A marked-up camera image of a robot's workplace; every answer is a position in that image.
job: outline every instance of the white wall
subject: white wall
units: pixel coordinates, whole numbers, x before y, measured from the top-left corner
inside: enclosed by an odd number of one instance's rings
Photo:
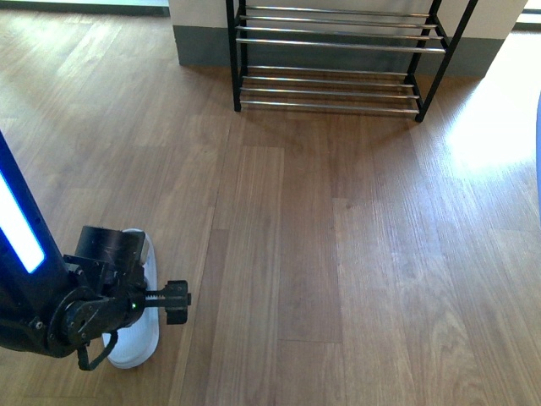
[[[466,29],[471,38],[503,40],[511,32],[527,0],[479,0]],[[342,8],[374,11],[404,11],[425,13],[430,0],[254,0],[251,4],[298,7]],[[467,0],[443,0],[439,16],[452,35],[466,7]],[[169,0],[173,25],[226,27],[225,0]]]

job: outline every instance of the chrome bar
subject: chrome bar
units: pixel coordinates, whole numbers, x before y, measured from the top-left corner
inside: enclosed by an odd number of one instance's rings
[[[351,91],[294,91],[289,89],[260,89],[241,87],[241,91],[254,91],[258,93],[276,93],[284,95],[315,95],[315,96],[351,96],[351,97],[383,97],[385,99],[418,99],[415,95],[386,95],[383,93],[357,93]]]
[[[356,21],[351,19],[296,19],[292,17],[266,17],[258,15],[241,15],[240,19],[259,20],[259,21],[277,21],[293,23],[312,23],[312,24],[333,24],[333,25],[361,25],[367,27],[387,27],[387,28],[423,28],[432,30],[436,24],[409,24],[409,23],[386,23],[375,21]]]
[[[317,34],[328,36],[360,36],[360,37],[375,37],[375,38],[392,38],[393,40],[415,40],[415,41],[441,41],[443,36],[396,36],[390,34],[364,34],[359,32],[348,31],[325,31],[325,30],[297,30],[288,28],[270,28],[270,27],[237,27],[239,31],[253,31],[253,32],[280,32],[288,34]]]
[[[335,110],[355,110],[360,112],[399,112],[418,114],[419,110],[409,108],[390,108],[390,107],[363,107],[363,106],[337,106],[332,104],[309,104],[309,103],[285,103],[281,101],[256,101],[241,100],[241,104],[254,104],[264,106],[284,106],[284,107],[308,107],[308,108],[330,108]]]
[[[417,13],[390,13],[380,11],[356,11],[356,10],[337,10],[325,8],[298,8],[298,7],[274,7],[274,6],[246,6],[247,10],[267,10],[267,11],[293,11],[295,13],[321,13],[321,14],[349,14],[349,15],[373,15],[380,17],[414,17],[427,19],[429,14]]]
[[[357,86],[379,86],[379,87],[398,87],[403,89],[411,89],[413,85],[405,83],[375,83],[375,82],[359,82],[350,80],[323,80],[323,79],[300,79],[300,78],[273,78],[267,76],[244,76],[244,80],[269,80],[276,82],[293,82],[293,83],[318,83],[327,85],[357,85]]]
[[[414,53],[445,53],[441,48],[419,48],[419,47],[397,47],[389,45],[366,45],[366,44],[339,44],[333,42],[311,42],[311,41],[282,41],[282,40],[254,40],[237,38],[238,44],[260,44],[260,45],[289,45],[296,47],[325,47],[364,49],[365,51],[390,51],[390,52],[414,52]]]
[[[262,65],[249,65],[249,69],[275,69],[275,70],[294,70],[300,72],[321,72],[321,73],[334,73],[334,74],[379,74],[406,77],[407,73],[400,72],[371,72],[368,70],[342,70],[342,69],[311,69],[311,68],[294,68],[290,66],[262,66]]]

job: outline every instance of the gray baseboard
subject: gray baseboard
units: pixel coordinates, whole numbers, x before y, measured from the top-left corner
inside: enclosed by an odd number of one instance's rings
[[[181,65],[229,65],[229,46],[226,28],[207,28],[174,25],[173,31]],[[302,36],[299,40],[314,38]],[[363,43],[385,45],[381,39],[363,39]],[[504,40],[462,38],[447,70],[448,75],[483,77],[489,70]],[[249,46],[249,63],[274,66],[301,66],[320,69],[358,69],[403,72],[411,54],[398,52],[359,52],[339,48],[302,48],[279,46]],[[420,74],[435,74],[441,56],[423,55]]]

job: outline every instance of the white sneaker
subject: white sneaker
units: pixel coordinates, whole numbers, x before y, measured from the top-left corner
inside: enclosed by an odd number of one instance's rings
[[[123,230],[141,231],[137,228]],[[156,271],[156,257],[154,245],[149,235],[145,234],[145,242],[148,244],[148,255],[143,267],[148,290],[157,290],[158,274]],[[134,368],[143,364],[156,350],[160,337],[160,325],[158,321],[158,308],[148,307],[143,315],[130,327],[118,330],[118,342],[113,351],[107,357],[111,364],[121,369]],[[111,334],[103,334],[103,344],[107,346]]]

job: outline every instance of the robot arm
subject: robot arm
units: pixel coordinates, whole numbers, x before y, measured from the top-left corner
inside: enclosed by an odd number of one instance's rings
[[[188,284],[146,290],[146,251],[144,232],[84,227],[75,254],[62,256],[0,133],[1,346],[57,358],[77,350],[79,367],[93,370],[145,307],[185,323]],[[112,339],[90,363],[86,347],[105,332]]]

